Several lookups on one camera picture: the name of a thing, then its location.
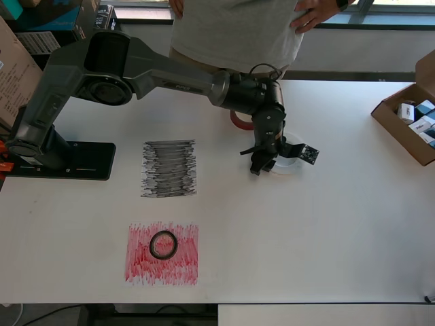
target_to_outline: white table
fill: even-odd
[[[109,181],[7,178],[0,302],[420,302],[435,290],[435,164],[371,116],[405,84],[283,81],[286,130],[320,150],[303,174],[249,173],[253,136],[206,98],[72,98],[67,140],[117,145]],[[141,198],[142,142],[196,139],[198,195]],[[195,287],[126,287],[132,221],[199,224]]]

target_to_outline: person's hand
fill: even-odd
[[[172,10],[178,18],[183,17],[184,0],[169,0]]]
[[[301,10],[308,10],[308,12],[290,24],[290,27],[297,27],[296,33],[308,32],[315,25],[340,12],[336,0],[301,0],[294,8],[294,11],[299,12]]]

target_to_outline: wristwatch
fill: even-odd
[[[336,0],[336,1],[337,1],[338,8],[340,9],[341,12],[347,9],[347,6],[349,5],[349,0]]]

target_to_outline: mounting plate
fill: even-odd
[[[43,166],[30,165],[19,156],[10,155],[14,163],[7,177],[101,180],[110,178],[116,146],[113,143],[89,143],[68,141],[73,148],[73,160],[64,170],[51,170]]]

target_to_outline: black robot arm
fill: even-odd
[[[123,105],[133,93],[140,99],[155,87],[205,95],[215,106],[251,114],[256,144],[242,153],[253,153],[251,172],[257,175],[270,170],[279,154],[300,156],[312,164],[317,157],[316,151],[309,160],[297,151],[290,154],[292,146],[283,137],[285,113],[277,82],[230,76],[227,71],[206,73],[153,52],[140,39],[116,32],[96,33],[51,55],[6,145],[29,164],[65,169],[73,151],[54,130],[53,122],[70,96]]]

